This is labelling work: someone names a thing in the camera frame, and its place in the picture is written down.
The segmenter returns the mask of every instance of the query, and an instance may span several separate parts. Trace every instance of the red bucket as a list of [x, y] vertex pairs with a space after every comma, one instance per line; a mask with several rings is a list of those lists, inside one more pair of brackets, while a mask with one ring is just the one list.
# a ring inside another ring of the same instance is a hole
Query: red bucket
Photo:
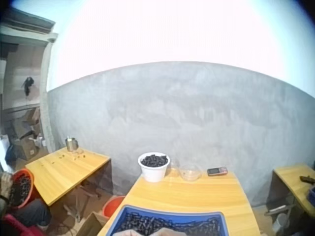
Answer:
[[110, 218], [122, 203], [124, 198], [125, 196], [117, 196], [109, 200], [103, 207], [103, 215]]
[[30, 172], [28, 169], [21, 169], [19, 171], [17, 171], [16, 173], [14, 173], [12, 179], [13, 182], [16, 181], [21, 175], [25, 174], [26, 176], [28, 176], [31, 180], [31, 188], [29, 191], [28, 196], [25, 198], [24, 202], [18, 206], [13, 206], [13, 209], [19, 209], [24, 207], [28, 202], [33, 201], [35, 198], [39, 197], [39, 193], [37, 191], [37, 189], [34, 186], [34, 175], [32, 174], [32, 172]]

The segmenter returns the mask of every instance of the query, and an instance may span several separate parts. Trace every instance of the mobile phone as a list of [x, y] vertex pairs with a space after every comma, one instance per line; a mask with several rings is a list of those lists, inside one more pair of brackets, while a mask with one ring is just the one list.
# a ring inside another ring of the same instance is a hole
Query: mobile phone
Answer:
[[211, 168], [207, 170], [208, 176], [223, 176], [227, 174], [227, 167]]

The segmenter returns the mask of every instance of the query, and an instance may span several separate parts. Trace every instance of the white plastic bucket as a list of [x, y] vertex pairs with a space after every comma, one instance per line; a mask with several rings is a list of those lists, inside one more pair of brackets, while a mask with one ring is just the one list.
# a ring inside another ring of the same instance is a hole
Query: white plastic bucket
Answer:
[[[142, 165], [141, 161], [146, 156], [151, 156], [151, 155], [166, 156], [168, 161], [164, 166], [160, 166], [160, 167], [148, 167], [148, 166]], [[166, 154], [161, 153], [161, 152], [147, 152], [147, 153], [144, 153], [141, 156], [139, 156], [138, 163], [139, 163], [141, 170], [142, 170], [142, 176], [146, 181], [148, 181], [148, 182], [160, 182], [165, 176], [166, 168], [170, 163], [170, 158]]]
[[282, 229], [284, 227], [284, 224], [286, 223], [286, 228], [289, 226], [289, 220], [287, 219], [287, 215], [284, 213], [280, 213], [277, 216], [276, 221], [274, 222], [274, 224], [272, 225], [272, 230], [277, 233], [280, 229]]

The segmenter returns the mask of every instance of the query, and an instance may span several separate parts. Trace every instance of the glass bowl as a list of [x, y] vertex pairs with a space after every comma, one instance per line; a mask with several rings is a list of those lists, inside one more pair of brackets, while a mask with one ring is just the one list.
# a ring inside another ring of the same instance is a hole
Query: glass bowl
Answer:
[[195, 181], [201, 176], [201, 171], [196, 165], [183, 165], [179, 168], [179, 173], [186, 181]]

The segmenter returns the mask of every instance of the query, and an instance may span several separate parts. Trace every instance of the wooden table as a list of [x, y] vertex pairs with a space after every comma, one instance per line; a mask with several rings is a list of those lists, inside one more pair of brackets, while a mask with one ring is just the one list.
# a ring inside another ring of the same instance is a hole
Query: wooden table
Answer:
[[47, 205], [51, 206], [110, 160], [104, 155], [82, 151], [72, 155], [63, 148], [26, 165]]
[[233, 173], [184, 181], [172, 170], [159, 183], [140, 177], [98, 236], [105, 236], [123, 205], [170, 212], [224, 214], [230, 236], [259, 236], [259, 229], [246, 195]]
[[310, 176], [315, 178], [315, 171], [307, 165], [281, 167], [275, 169], [274, 171], [289, 188], [304, 211], [309, 216], [315, 217], [315, 207], [312, 206], [311, 203], [306, 199], [306, 196], [312, 185], [309, 183], [304, 183], [300, 180], [300, 176]]

